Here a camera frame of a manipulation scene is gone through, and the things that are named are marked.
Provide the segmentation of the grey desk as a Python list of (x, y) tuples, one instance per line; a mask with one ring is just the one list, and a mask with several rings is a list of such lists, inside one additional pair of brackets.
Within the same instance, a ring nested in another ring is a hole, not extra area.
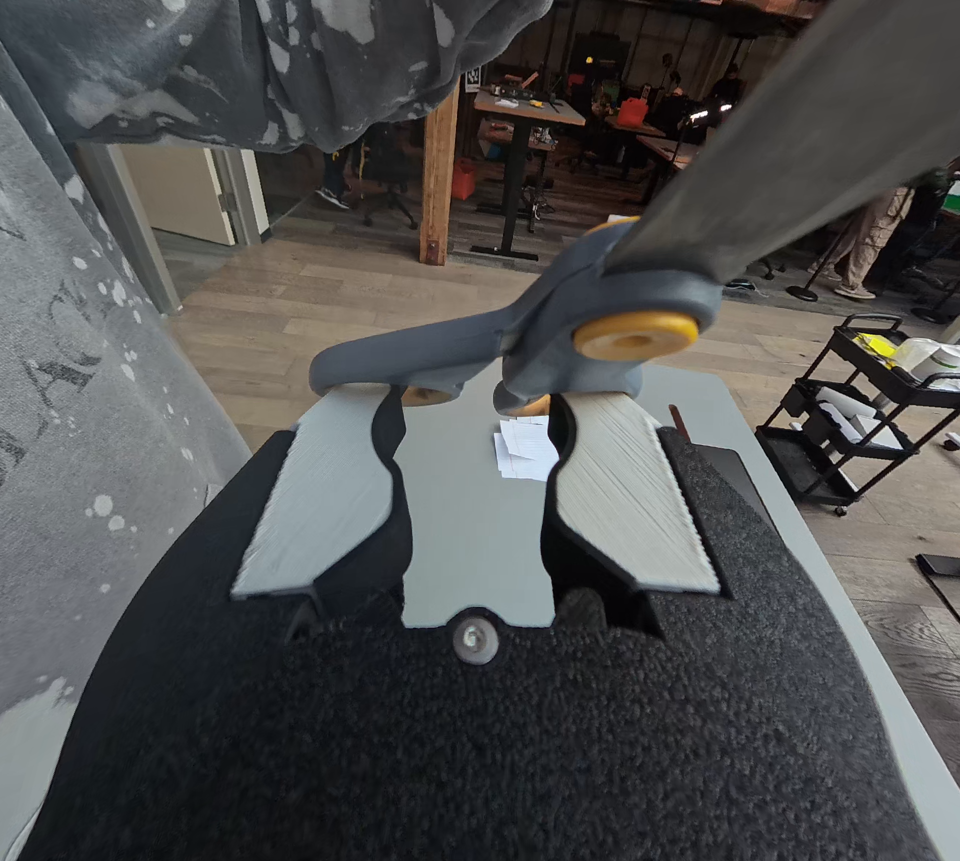
[[(540, 556), (546, 485), (504, 479), (494, 433), (495, 362), (456, 400), (404, 409), (406, 435), (395, 459), (413, 525), (404, 576), (403, 620), (442, 625), (473, 606), (524, 627), (552, 618), (551, 585)], [(880, 649), (860, 620), (798, 508), (735, 400), (712, 374), (652, 365), (638, 403), (660, 423), (675, 404), (694, 443), (735, 451), (786, 547), (830, 606), (883, 717), (899, 769), (942, 859), (958, 859), (958, 786)]]

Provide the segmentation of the person's grey splattered sweatshirt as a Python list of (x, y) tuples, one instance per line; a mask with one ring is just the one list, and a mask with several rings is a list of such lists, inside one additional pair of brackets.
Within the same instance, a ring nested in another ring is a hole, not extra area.
[(168, 337), (6, 50), (1, 110), (2, 856), (147, 575), (250, 451)]

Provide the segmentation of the grey and yellow scissors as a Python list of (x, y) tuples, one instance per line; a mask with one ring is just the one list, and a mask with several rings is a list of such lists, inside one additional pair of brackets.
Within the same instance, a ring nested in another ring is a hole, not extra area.
[(641, 364), (693, 344), (751, 263), (958, 157), (956, 9), (831, 0), (638, 221), (588, 231), (506, 307), (320, 351), (312, 391), (442, 403), (500, 359), (501, 413), (635, 395)]

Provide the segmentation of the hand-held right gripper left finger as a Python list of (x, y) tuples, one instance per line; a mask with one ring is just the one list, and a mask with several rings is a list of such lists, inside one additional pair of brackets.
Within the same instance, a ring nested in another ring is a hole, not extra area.
[(361, 599), (402, 584), (412, 525), (395, 460), (397, 388), (334, 388), (298, 420), (231, 587), (234, 599)]

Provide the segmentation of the standing desk with black legs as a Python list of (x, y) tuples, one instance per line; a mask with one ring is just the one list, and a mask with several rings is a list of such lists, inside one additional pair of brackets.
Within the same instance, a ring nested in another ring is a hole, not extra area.
[(532, 130), (537, 126), (582, 128), (586, 124), (586, 119), (563, 100), (547, 100), (542, 102), (540, 107), (536, 106), (531, 99), (519, 100), (515, 107), (500, 103), (501, 101), (503, 98), (496, 98), (487, 89), (479, 90), (474, 99), (475, 111), (492, 115), (496, 120), (513, 125), (500, 203), (499, 205), (484, 203), (477, 207), (478, 213), (503, 216), (501, 239), (498, 246), (474, 244), (469, 252), (476, 256), (536, 263), (539, 257), (535, 253), (513, 248), (521, 207), (522, 182), (525, 177), (524, 165)]

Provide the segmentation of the white door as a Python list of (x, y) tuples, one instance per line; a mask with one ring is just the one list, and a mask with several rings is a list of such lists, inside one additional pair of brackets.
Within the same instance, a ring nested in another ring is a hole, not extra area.
[(116, 147), (150, 228), (234, 247), (270, 230), (258, 162), (249, 149)]

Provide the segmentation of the black office chair with jacket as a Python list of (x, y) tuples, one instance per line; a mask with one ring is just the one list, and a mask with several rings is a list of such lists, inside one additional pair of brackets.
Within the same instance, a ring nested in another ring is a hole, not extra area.
[(412, 215), (404, 199), (409, 192), (412, 174), (411, 162), (402, 149), (396, 127), (392, 123), (375, 123), (363, 137), (361, 159), (362, 181), (376, 183), (377, 192), (362, 196), (363, 224), (371, 227), (378, 210), (392, 209), (400, 212), (416, 231), (419, 222)]

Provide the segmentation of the black utility cart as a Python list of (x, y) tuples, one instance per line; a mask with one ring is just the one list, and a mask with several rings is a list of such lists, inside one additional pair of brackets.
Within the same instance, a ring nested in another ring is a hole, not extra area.
[(909, 339), (894, 315), (850, 315), (833, 327), (755, 436), (791, 498), (845, 518), (887, 475), (946, 433), (959, 416), (957, 385), (917, 384), (892, 360), (855, 342), (858, 332)]

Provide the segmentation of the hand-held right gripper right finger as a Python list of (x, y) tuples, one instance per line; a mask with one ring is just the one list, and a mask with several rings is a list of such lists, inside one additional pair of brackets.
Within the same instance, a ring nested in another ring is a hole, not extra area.
[(660, 423), (621, 392), (558, 401), (572, 423), (555, 478), (560, 525), (629, 591), (719, 593)]

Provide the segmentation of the person's left forearm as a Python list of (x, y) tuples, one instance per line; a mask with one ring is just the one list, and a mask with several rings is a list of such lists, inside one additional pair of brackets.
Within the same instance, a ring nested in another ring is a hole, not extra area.
[(553, 0), (2, 0), (4, 63), (66, 143), (334, 151), (416, 119)]

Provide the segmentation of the black floor stand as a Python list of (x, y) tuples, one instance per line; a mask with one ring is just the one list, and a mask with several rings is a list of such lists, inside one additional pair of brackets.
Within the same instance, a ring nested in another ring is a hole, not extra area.
[(810, 267), (808, 270), (808, 277), (805, 282), (802, 285), (795, 284), (787, 286), (785, 289), (787, 295), (804, 303), (816, 303), (819, 300), (817, 291), (813, 289), (814, 283), (820, 278), (825, 268), (830, 265), (834, 259), (834, 255), (837, 253), (839, 245), (844, 240), (848, 231), (855, 225), (856, 221), (857, 217), (855, 213), (851, 212), (847, 216), (844, 226), (838, 231), (836, 237), (829, 244), (828, 249), (817, 260), (815, 266)]

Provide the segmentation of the cut lined paper pieces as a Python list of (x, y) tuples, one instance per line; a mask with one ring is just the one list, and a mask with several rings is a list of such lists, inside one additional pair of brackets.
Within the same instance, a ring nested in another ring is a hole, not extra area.
[(507, 480), (546, 483), (559, 460), (545, 415), (500, 419), (493, 444), (498, 471)]

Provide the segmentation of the wooden post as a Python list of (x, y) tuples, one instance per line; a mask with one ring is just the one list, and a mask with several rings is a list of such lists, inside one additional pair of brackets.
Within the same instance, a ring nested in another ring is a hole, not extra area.
[(459, 95), (457, 79), (449, 96), (424, 120), (418, 260), (434, 267), (444, 266), (448, 257)]

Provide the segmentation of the white paper roll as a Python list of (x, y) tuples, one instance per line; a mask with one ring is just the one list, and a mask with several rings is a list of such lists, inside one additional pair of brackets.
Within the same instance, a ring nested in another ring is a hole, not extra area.
[(892, 364), (917, 384), (934, 377), (933, 387), (958, 384), (959, 347), (933, 339), (909, 338), (892, 355)]

